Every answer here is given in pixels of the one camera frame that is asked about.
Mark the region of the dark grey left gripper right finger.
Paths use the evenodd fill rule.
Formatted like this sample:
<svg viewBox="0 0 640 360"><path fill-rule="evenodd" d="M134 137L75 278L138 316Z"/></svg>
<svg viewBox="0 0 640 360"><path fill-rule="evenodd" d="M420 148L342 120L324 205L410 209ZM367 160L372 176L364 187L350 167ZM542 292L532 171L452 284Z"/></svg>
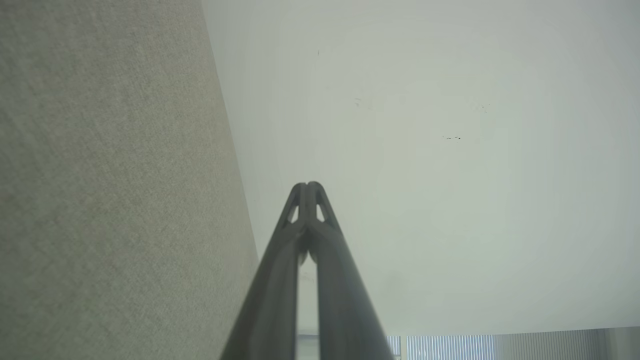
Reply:
<svg viewBox="0 0 640 360"><path fill-rule="evenodd" d="M320 358L393 359L329 196L318 182L307 184L307 209L310 255L317 267Z"/></svg>

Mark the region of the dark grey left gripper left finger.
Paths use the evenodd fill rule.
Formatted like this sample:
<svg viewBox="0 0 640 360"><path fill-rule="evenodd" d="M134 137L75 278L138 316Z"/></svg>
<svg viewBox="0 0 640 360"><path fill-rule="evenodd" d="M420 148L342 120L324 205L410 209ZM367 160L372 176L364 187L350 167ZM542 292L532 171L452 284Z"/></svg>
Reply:
<svg viewBox="0 0 640 360"><path fill-rule="evenodd" d="M243 301L222 360L293 360L298 271L307 255L306 184L291 189Z"/></svg>

